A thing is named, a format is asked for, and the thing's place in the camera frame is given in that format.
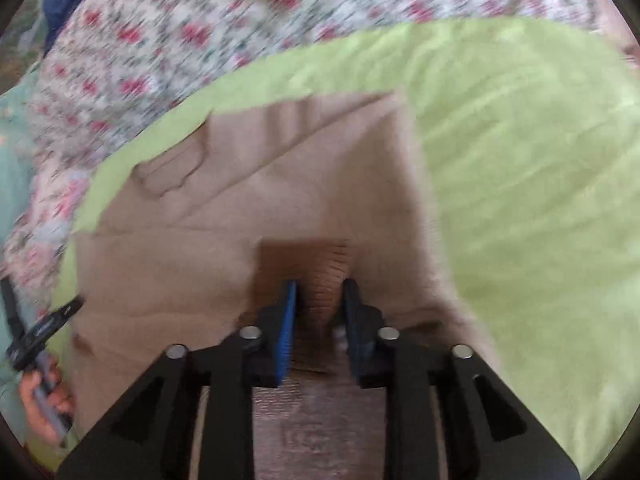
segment yellow-green fabric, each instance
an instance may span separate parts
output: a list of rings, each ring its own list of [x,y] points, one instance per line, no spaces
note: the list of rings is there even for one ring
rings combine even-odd
[[[402,88],[461,295],[504,377],[587,476],[640,402],[640,82],[598,37],[499,18],[400,25],[217,80],[105,161],[78,213],[210,111]],[[58,302],[76,292],[67,251]]]

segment hand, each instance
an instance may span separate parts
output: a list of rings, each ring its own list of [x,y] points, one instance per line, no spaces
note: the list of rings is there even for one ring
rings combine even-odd
[[[56,408],[61,413],[68,413],[73,416],[76,409],[76,405],[71,392],[62,383],[62,375],[60,370],[56,367],[56,360],[51,359],[51,367],[49,369],[49,379],[56,383],[58,386],[50,394],[49,404]],[[20,380],[20,398],[24,404],[24,411],[27,415],[27,421],[30,428],[42,439],[54,446],[60,445],[60,438],[56,434],[56,430],[45,418],[40,411],[35,398],[33,397],[33,391],[42,382],[42,374],[36,370],[34,372],[25,372]]]

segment floral fabric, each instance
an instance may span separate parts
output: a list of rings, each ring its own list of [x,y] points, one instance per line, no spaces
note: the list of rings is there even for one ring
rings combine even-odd
[[[49,301],[92,169],[214,79],[285,49],[370,27],[454,16],[537,16],[596,28],[593,0],[84,0],[31,102],[46,161],[5,247],[15,281]]]

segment beige garment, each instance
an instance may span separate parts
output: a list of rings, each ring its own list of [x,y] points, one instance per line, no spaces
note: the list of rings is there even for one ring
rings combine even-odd
[[[420,153],[400,96],[334,95],[211,115],[137,166],[96,232],[78,235],[79,429],[166,346],[203,348],[234,330],[270,240],[348,240],[364,301],[389,323],[495,363],[440,257]],[[256,406],[258,478],[382,475],[382,392],[346,373],[297,376]]]

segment silver screw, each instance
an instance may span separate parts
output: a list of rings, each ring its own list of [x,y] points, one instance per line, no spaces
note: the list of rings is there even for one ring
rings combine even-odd
[[[400,337],[400,331],[392,326],[383,326],[378,330],[378,337],[385,341],[395,341]]]
[[[471,346],[467,345],[455,345],[452,352],[458,359],[469,359],[474,354]]]
[[[181,359],[187,355],[187,347],[185,345],[171,345],[164,353],[169,359]]]
[[[257,326],[249,325],[240,329],[240,337],[242,339],[259,339],[262,335],[262,330]]]

